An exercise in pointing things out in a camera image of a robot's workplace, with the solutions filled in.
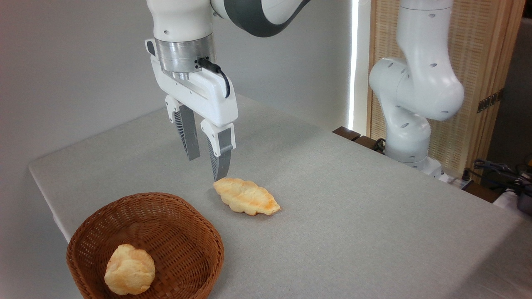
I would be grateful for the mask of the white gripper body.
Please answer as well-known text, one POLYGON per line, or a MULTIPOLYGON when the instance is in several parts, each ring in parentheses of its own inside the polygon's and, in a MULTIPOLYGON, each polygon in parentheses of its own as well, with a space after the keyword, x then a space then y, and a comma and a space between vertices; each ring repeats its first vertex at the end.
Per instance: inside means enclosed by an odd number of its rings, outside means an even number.
POLYGON ((165 74, 160 59, 156 56, 154 39, 145 40, 146 50, 150 50, 150 60, 159 87, 181 104, 191 108, 201 117, 218 127, 232 123, 238 118, 236 95, 230 85, 230 95, 226 97, 226 80, 217 73, 205 68, 189 73, 187 80, 173 78, 165 74))

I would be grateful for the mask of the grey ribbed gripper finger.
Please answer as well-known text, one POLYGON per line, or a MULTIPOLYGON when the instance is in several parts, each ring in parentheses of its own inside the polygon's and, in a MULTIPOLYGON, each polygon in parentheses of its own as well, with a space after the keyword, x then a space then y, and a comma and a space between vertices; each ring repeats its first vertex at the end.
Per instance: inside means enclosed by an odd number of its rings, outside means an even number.
POLYGON ((236 148, 234 125, 230 123, 218 127, 204 119, 201 122, 201 129, 207 136, 214 181, 218 181, 227 176, 231 151, 236 148))
POLYGON ((198 158, 200 148, 193 110, 170 95, 165 97, 165 103, 170 121, 177 127, 188 159, 192 161, 198 158))

